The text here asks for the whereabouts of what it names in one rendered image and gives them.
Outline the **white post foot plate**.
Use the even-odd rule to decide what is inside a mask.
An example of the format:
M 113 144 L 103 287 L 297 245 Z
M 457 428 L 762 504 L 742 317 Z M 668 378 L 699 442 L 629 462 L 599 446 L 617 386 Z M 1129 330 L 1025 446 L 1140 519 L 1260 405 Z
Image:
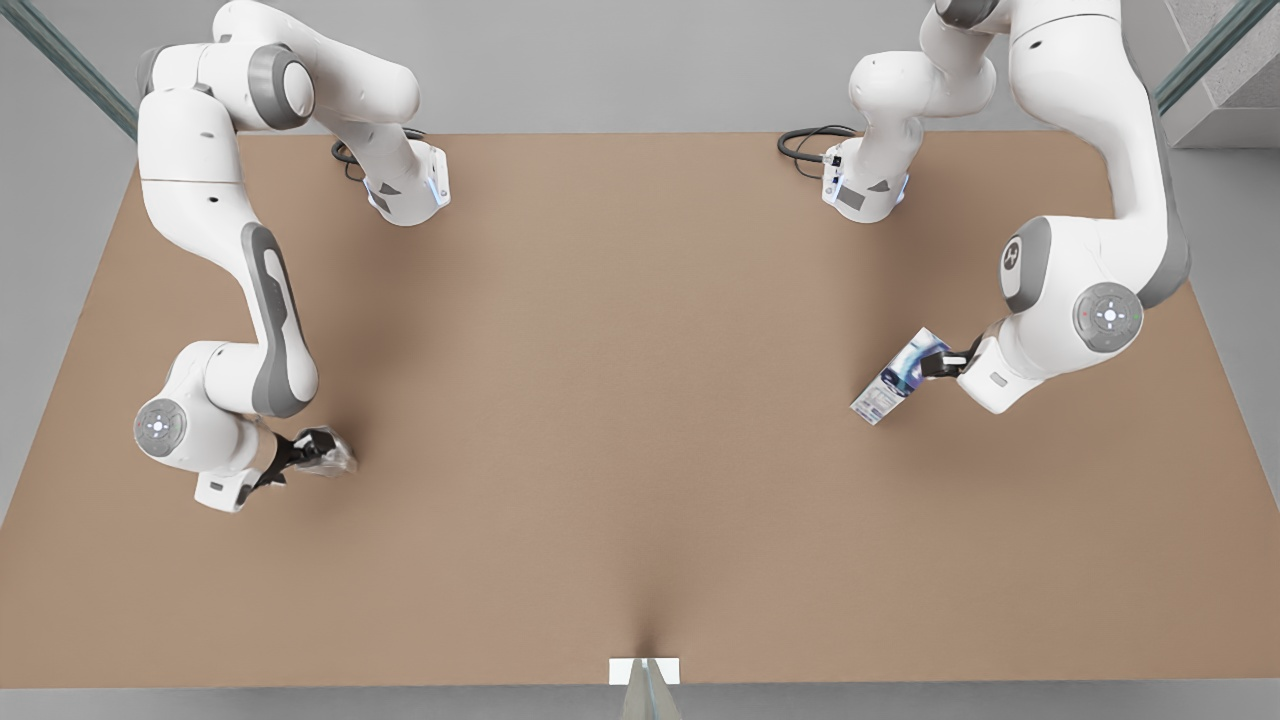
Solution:
M 660 674 L 663 682 L 668 685 L 677 685 L 681 683 L 681 666 L 680 659 L 676 657 L 659 657 L 659 659 L 609 659 L 608 661 L 608 684 L 609 685 L 627 685 L 631 679 L 634 665 L 640 661 L 644 667 L 646 667 L 650 674 Z

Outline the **grey concrete block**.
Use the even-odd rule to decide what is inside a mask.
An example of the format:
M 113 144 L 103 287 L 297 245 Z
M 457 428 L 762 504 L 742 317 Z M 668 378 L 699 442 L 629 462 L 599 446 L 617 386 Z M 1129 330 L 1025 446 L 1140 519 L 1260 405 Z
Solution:
M 1176 149 L 1280 149 L 1280 3 L 1164 114 Z

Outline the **silver frame post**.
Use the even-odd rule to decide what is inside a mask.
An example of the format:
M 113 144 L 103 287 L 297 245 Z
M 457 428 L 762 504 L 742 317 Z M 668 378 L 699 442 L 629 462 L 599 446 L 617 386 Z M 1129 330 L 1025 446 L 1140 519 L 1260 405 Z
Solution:
M 1153 99 L 1164 115 L 1240 42 L 1280 0 L 1236 0 L 1194 47 L 1157 85 Z
M 0 0 L 3 15 L 127 137 L 137 140 L 137 109 L 29 0 Z
M 623 698 L 621 720 L 682 720 L 660 674 L 636 661 Z

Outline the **grey clear packet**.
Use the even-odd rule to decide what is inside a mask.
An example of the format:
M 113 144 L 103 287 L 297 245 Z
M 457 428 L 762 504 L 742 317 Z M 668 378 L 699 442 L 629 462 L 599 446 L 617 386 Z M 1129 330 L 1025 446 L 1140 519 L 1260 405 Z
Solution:
M 333 478 L 358 469 L 355 452 L 330 427 L 301 430 L 293 448 L 291 466 L 302 473 Z

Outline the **blue and white printed box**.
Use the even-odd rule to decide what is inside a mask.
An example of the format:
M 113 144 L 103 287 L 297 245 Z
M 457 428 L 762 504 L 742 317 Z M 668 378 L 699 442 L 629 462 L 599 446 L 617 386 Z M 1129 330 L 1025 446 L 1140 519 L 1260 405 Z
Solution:
M 948 351 L 941 338 L 920 328 L 851 402 L 850 409 L 869 424 L 878 424 L 922 383 L 920 360 Z

